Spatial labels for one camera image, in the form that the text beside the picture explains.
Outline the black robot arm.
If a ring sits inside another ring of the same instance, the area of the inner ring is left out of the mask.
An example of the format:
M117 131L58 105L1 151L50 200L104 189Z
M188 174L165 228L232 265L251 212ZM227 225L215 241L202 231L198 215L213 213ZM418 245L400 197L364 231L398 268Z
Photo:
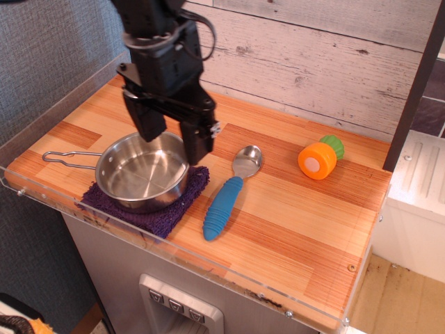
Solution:
M201 87L207 60L197 23L214 31L205 17L183 1L114 1L131 62L118 67L123 96L140 136L153 141L166 130L165 118L179 122L187 161L196 165L213 149L220 132L216 103Z

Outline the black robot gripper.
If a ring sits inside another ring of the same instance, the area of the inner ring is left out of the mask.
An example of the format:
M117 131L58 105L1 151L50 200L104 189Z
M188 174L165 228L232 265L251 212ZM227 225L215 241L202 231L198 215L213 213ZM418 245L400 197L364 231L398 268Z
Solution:
M200 84L206 57L196 21L172 20L156 30L128 23L122 39L131 61L118 72L140 136L151 142L166 130L165 118L178 121L187 161L197 165L213 150L218 123L216 104Z

